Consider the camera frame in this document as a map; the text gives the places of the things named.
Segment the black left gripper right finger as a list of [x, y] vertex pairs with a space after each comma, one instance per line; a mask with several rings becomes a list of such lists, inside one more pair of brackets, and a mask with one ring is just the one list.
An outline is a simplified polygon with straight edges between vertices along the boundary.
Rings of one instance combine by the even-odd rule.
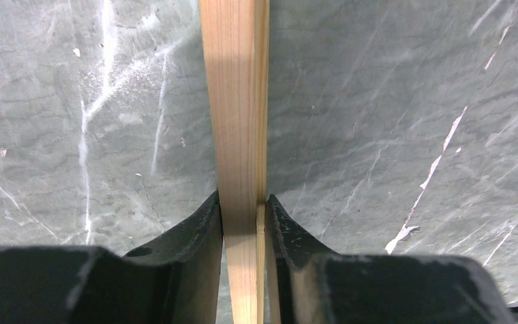
[[493, 278], [462, 256], [339, 254], [288, 215], [265, 211], [273, 323], [514, 323]]

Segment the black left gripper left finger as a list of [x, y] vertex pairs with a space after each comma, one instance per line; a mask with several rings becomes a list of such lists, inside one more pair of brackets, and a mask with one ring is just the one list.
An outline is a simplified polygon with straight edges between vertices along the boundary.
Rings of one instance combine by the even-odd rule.
[[118, 256], [102, 246], [0, 246], [0, 323], [214, 323], [219, 196]]

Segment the light wooden picture frame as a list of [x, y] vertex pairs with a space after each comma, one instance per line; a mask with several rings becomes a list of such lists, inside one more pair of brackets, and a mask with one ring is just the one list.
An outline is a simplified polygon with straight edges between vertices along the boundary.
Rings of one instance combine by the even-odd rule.
[[270, 3], [198, 4], [233, 320], [264, 320]]

